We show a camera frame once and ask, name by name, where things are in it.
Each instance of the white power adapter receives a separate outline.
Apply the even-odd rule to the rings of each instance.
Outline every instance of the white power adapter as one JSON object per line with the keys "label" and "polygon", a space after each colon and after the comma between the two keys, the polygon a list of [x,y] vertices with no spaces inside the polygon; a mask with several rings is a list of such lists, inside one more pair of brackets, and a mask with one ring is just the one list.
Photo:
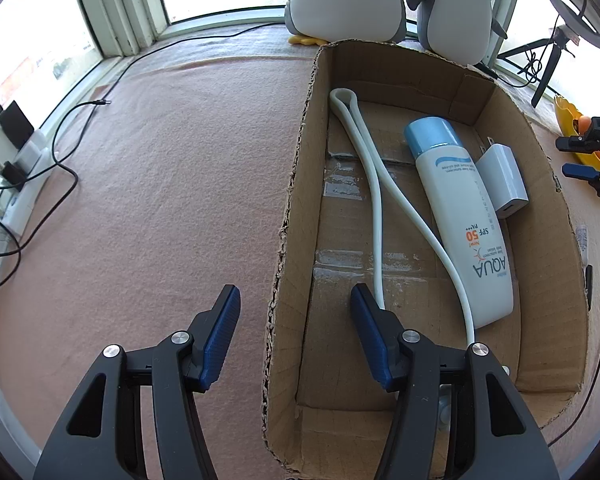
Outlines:
{"label": "white power adapter", "polygon": [[498,218],[506,218],[528,204],[525,183],[509,146],[492,144],[475,167]]}

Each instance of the yellow penguin feet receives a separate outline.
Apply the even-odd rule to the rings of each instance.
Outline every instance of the yellow penguin feet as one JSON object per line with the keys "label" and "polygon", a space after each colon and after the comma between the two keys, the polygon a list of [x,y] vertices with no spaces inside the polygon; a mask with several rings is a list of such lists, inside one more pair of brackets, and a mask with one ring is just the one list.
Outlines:
{"label": "yellow penguin feet", "polygon": [[291,38],[289,38],[289,43],[291,43],[292,45],[303,44],[303,45],[323,46],[329,42],[324,41],[324,40],[319,40],[317,38],[309,38],[308,36],[300,36],[299,34],[294,34]]}

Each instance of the white cable loop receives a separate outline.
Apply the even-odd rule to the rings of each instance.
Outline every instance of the white cable loop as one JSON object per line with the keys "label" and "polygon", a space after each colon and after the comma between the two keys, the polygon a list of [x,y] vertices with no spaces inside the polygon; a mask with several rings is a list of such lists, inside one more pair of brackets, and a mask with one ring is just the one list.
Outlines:
{"label": "white cable loop", "polygon": [[379,185],[379,183],[382,182],[384,188],[416,225],[418,231],[420,231],[420,233],[424,236],[429,245],[431,245],[435,253],[442,261],[442,264],[445,266],[446,272],[449,273],[451,281],[458,292],[460,305],[462,306],[467,347],[471,346],[475,342],[474,319],[471,315],[469,299],[467,298],[466,291],[464,290],[464,285],[462,284],[454,264],[436,238],[436,235],[433,234],[427,223],[413,208],[411,203],[407,200],[400,188],[391,178],[389,172],[386,170],[384,162],[382,162],[378,150],[376,150],[376,146],[371,139],[371,134],[366,127],[365,121],[360,114],[360,110],[358,108],[358,98],[356,97],[356,94],[347,88],[336,88],[331,91],[329,98],[333,112],[337,115],[345,127],[347,135],[349,136],[353,147],[356,149],[356,153],[360,157],[360,161],[362,161],[362,166],[369,182],[369,189],[371,190],[373,214],[374,295],[376,297],[376,303],[380,308],[384,309],[384,293],[382,292],[382,198]]}

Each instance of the small bottle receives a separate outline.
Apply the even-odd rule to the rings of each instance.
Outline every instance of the small bottle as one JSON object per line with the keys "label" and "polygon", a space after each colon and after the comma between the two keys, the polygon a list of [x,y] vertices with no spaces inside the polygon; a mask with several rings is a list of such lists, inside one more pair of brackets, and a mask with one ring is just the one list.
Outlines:
{"label": "small bottle", "polygon": [[416,160],[442,245],[466,290],[475,328],[513,311],[509,260],[496,213],[451,124],[424,117],[404,137]]}

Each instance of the blue gripper pad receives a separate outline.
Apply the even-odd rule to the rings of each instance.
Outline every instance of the blue gripper pad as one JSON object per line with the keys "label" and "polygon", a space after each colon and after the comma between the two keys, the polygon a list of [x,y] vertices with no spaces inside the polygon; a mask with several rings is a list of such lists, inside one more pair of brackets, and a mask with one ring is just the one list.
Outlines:
{"label": "blue gripper pad", "polygon": [[220,376],[239,316],[240,291],[236,286],[225,285],[214,307],[198,314],[191,324],[192,358],[202,391],[207,391]]}
{"label": "blue gripper pad", "polygon": [[570,162],[562,165],[562,174],[587,182],[593,182],[600,178],[600,172],[596,168],[584,166],[583,164],[571,164]]}
{"label": "blue gripper pad", "polygon": [[388,392],[400,389],[408,371],[397,340],[404,330],[402,324],[393,312],[378,307],[364,283],[351,289],[350,306],[371,375]]}

